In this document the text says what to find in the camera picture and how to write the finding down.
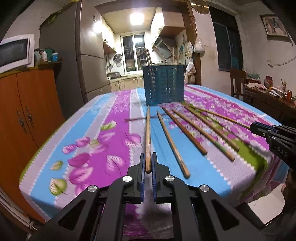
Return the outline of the grey refrigerator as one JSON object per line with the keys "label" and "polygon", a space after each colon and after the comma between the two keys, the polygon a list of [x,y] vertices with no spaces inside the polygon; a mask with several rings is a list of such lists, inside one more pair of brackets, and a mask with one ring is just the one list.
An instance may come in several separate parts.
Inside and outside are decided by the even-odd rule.
{"label": "grey refrigerator", "polygon": [[74,1],[40,25],[39,48],[62,59],[56,89],[64,118],[94,97],[111,92],[102,39],[102,17],[86,1]]}

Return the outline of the wooden chopstick five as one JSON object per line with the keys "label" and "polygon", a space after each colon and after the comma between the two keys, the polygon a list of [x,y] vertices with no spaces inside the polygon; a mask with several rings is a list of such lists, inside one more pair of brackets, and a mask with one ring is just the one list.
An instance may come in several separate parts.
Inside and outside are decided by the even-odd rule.
{"label": "wooden chopstick five", "polygon": [[217,140],[215,140],[209,133],[205,132],[201,127],[196,125],[193,121],[187,118],[185,115],[179,113],[176,110],[172,110],[175,114],[181,117],[183,120],[188,122],[192,127],[194,127],[198,132],[205,136],[212,144],[214,144],[231,162],[234,162],[235,157],[231,154],[223,145],[221,145]]}

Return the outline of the white hanging plastic bag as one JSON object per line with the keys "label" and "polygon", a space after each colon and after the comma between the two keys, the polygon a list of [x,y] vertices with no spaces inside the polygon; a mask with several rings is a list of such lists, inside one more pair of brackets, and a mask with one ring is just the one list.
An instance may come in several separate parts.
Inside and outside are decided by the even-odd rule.
{"label": "white hanging plastic bag", "polygon": [[196,37],[193,50],[198,54],[203,54],[205,52],[204,45],[199,37]]}

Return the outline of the wooden chopstick six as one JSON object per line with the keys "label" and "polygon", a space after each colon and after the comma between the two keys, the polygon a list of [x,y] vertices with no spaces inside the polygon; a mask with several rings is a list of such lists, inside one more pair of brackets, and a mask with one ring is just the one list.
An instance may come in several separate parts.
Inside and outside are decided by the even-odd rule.
{"label": "wooden chopstick six", "polygon": [[197,113],[196,111],[192,110],[187,104],[183,103],[183,106],[190,111],[193,115],[195,115],[197,118],[199,118],[201,121],[203,121],[204,124],[208,125],[215,133],[217,133],[224,141],[229,144],[234,150],[239,151],[239,146],[236,145],[231,139],[229,139],[224,132],[219,130],[215,125],[213,125],[211,122],[209,122],[205,117],[203,117],[201,114]]}

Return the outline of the floral striped tablecloth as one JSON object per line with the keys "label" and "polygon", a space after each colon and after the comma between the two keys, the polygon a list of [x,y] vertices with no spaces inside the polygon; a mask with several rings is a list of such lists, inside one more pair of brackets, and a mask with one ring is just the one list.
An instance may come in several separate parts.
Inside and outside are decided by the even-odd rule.
{"label": "floral striped tablecloth", "polygon": [[290,165],[269,114],[202,86],[155,106],[103,94],[53,133],[19,188],[46,221],[32,240],[262,240],[241,211]]}

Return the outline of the range hood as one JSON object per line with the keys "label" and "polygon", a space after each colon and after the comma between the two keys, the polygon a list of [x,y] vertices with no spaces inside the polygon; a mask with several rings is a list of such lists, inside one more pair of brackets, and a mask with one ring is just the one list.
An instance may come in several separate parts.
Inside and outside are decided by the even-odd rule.
{"label": "range hood", "polygon": [[175,57],[177,54],[177,45],[175,39],[158,36],[152,49],[158,53],[163,61],[172,60],[172,47],[175,48]]}

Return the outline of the kitchen window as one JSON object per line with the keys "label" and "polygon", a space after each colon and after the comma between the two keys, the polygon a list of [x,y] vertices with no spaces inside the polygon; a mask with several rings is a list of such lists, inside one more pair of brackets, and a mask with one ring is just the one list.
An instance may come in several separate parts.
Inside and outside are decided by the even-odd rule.
{"label": "kitchen window", "polygon": [[123,36],[121,39],[126,72],[142,71],[142,67],[147,65],[144,34]]}

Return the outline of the white microwave oven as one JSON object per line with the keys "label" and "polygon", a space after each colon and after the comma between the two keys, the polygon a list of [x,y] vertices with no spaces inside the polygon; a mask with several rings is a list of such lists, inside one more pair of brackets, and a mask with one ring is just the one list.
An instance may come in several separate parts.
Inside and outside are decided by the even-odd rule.
{"label": "white microwave oven", "polygon": [[25,34],[3,39],[0,45],[0,72],[27,66],[34,67],[34,35]]}

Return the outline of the blue perforated utensil holder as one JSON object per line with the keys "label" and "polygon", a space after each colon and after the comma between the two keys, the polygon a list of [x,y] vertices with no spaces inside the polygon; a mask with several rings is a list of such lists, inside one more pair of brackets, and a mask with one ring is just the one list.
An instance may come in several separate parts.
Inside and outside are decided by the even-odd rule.
{"label": "blue perforated utensil holder", "polygon": [[142,72],[147,105],[184,101],[184,65],[149,65]]}

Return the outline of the white bottle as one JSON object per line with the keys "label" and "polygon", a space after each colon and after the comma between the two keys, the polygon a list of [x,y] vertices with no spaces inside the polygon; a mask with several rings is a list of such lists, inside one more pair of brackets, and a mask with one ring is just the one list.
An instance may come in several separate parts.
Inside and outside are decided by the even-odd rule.
{"label": "white bottle", "polygon": [[48,61],[48,55],[46,53],[46,51],[43,51],[42,54],[41,54],[41,60],[43,62],[47,62]]}

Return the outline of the wooden chopstick four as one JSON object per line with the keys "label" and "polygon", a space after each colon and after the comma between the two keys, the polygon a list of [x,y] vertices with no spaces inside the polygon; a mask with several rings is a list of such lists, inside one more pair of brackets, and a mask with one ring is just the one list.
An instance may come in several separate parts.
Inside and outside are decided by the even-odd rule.
{"label": "wooden chopstick four", "polygon": [[193,137],[193,135],[190,134],[190,132],[165,107],[162,107],[162,109],[172,119],[172,121],[179,127],[179,129],[187,136],[187,138],[194,144],[194,146],[200,151],[200,153],[203,156],[207,155],[208,152]]}

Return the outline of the wooden chopstick two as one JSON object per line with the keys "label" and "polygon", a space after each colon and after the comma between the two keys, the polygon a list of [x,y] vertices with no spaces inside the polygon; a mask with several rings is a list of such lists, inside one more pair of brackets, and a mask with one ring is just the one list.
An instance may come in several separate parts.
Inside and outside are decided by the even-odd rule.
{"label": "wooden chopstick two", "polygon": [[149,106],[147,106],[147,116],[146,116],[145,172],[147,174],[152,172],[152,165],[151,165],[151,128],[150,128],[150,109],[149,109]]}

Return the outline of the wooden chopstick seven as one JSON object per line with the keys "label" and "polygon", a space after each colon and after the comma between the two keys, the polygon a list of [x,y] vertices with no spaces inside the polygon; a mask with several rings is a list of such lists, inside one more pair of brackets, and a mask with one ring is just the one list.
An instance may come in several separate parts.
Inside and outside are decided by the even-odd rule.
{"label": "wooden chopstick seven", "polygon": [[197,110],[200,110],[200,111],[203,111],[203,112],[206,112],[206,113],[209,113],[209,114],[215,115],[215,116],[217,116],[217,117],[220,117],[220,118],[222,118],[222,119],[224,119],[224,120],[227,120],[227,121],[229,121],[229,122],[232,122],[232,123],[234,123],[234,124],[236,124],[236,125],[239,125],[239,126],[241,126],[241,127],[243,127],[243,128],[246,128],[246,129],[250,130],[250,126],[245,125],[245,124],[243,124],[243,123],[240,123],[240,122],[238,122],[238,121],[236,121],[236,120],[234,120],[234,119],[231,119],[231,118],[229,118],[229,117],[223,116],[223,115],[221,115],[221,114],[218,114],[218,113],[215,113],[215,112],[212,112],[212,111],[209,111],[209,110],[205,110],[205,109],[202,109],[202,108],[198,108],[198,107],[195,107],[195,106],[193,106],[193,105],[190,105],[190,107],[193,108],[193,109],[197,109]]}

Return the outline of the wooden chopstick three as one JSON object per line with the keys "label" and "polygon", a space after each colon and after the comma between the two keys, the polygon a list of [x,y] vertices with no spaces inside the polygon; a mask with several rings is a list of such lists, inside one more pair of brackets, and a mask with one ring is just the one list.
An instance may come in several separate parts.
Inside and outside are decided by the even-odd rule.
{"label": "wooden chopstick three", "polygon": [[157,111],[157,116],[159,118],[159,122],[160,122],[160,124],[161,124],[161,126],[163,128],[164,133],[165,133],[166,139],[168,140],[168,143],[169,143],[169,145],[171,147],[171,150],[173,151],[173,154],[175,155],[177,163],[180,166],[180,169],[182,170],[182,173],[183,173],[184,177],[186,179],[190,178],[191,174],[189,172],[189,169],[185,165],[184,160],[182,159],[182,157],[181,157],[175,143],[173,142],[173,139],[171,138],[170,133],[169,133],[169,131],[168,131],[166,125],[165,125],[165,122],[164,122],[163,118],[161,117],[161,114],[159,113],[159,111]]}

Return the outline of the wooden chopstick one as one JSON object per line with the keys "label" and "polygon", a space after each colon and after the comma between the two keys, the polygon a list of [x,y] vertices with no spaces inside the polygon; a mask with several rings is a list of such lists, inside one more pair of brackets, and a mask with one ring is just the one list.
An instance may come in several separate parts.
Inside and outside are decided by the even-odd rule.
{"label": "wooden chopstick one", "polygon": [[152,66],[152,60],[151,60],[151,56],[150,56],[150,53],[149,53],[149,49],[146,48],[146,52],[147,52],[148,65]]}

